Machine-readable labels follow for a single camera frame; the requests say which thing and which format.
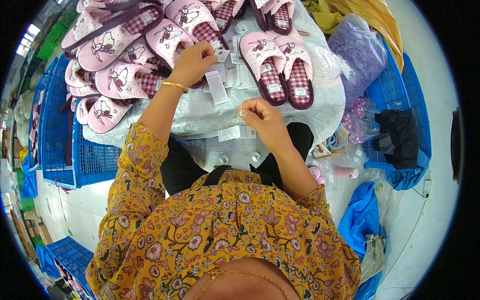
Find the gold necklace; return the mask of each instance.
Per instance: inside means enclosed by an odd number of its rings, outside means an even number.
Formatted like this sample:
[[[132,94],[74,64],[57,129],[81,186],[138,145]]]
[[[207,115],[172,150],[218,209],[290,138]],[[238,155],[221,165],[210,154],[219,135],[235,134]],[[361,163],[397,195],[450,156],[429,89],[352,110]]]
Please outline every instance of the gold necklace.
[[[200,292],[198,292],[198,295],[197,297],[195,297],[195,300],[198,300],[200,298],[200,296],[202,295],[202,293],[207,289],[207,287],[212,283],[212,281],[214,281],[215,278],[219,278],[219,277],[222,277],[223,275],[225,274],[228,274],[228,273],[244,273],[244,274],[249,274],[249,275],[253,275],[253,276],[257,276],[257,277],[260,277],[262,279],[265,279],[266,281],[274,284],[277,288],[279,288],[282,293],[283,293],[283,297],[285,297],[285,299],[287,300],[290,300],[290,298],[288,297],[287,293],[285,292],[285,290],[278,284],[276,283],[275,281],[271,280],[270,278],[268,277],[265,277],[263,275],[260,275],[258,273],[255,273],[255,272],[250,272],[250,271],[240,271],[240,270],[227,270],[227,271],[224,271],[222,269],[221,266],[216,266],[215,268],[211,269],[210,271],[207,272],[212,278],[207,281],[207,283],[205,283],[204,287],[200,290]]]

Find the black pants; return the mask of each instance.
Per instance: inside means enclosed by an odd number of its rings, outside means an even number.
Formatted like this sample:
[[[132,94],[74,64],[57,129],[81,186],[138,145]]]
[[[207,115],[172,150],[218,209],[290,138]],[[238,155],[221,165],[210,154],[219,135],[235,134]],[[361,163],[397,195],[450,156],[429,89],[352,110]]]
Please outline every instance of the black pants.
[[[305,161],[313,145],[312,131],[303,123],[290,123],[287,125],[287,130],[293,145]],[[167,158],[162,163],[160,171],[165,188],[170,195],[189,189],[197,179],[208,173],[194,162],[187,150],[173,137],[168,139],[168,149]],[[250,170],[270,176],[277,187],[283,188],[278,164],[273,154],[270,153],[258,168],[250,165]]]

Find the woman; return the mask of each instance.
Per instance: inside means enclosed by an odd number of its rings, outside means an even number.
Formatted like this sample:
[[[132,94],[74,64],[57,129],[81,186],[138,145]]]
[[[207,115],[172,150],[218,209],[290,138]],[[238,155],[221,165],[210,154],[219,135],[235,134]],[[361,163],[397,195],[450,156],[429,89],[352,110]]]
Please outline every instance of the woman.
[[[173,84],[131,126],[85,271],[95,296],[352,299],[360,262],[305,166],[313,142],[305,124],[286,127],[265,100],[245,101],[239,115],[271,152],[254,172],[207,174],[169,138],[183,88],[216,60],[207,42],[184,50],[166,80]]]

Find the gold bracelet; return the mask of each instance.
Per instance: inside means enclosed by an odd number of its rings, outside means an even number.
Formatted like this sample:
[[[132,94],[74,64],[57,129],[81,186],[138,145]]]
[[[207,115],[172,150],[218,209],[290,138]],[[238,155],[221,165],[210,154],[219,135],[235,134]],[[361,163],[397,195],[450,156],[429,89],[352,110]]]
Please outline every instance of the gold bracelet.
[[[188,93],[188,88],[182,84],[176,84],[175,82],[164,81],[164,82],[160,82],[160,85],[176,86],[183,89],[184,94]]]

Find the yellow fabric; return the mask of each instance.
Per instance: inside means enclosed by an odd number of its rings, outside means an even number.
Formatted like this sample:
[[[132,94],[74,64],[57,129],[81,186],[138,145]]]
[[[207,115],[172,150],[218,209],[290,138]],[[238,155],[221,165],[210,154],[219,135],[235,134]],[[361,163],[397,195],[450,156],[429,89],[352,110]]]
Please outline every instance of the yellow fabric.
[[[308,0],[302,1],[320,29],[331,35],[342,15],[354,13],[380,32],[392,51],[400,72],[403,71],[403,47],[395,18],[384,0]]]
[[[204,273],[230,260],[275,264],[301,299],[351,300],[360,261],[339,235],[321,185],[296,203],[258,174],[227,170],[215,186],[165,199],[167,145],[134,124],[108,193],[108,213],[85,277],[98,299],[181,299]]]

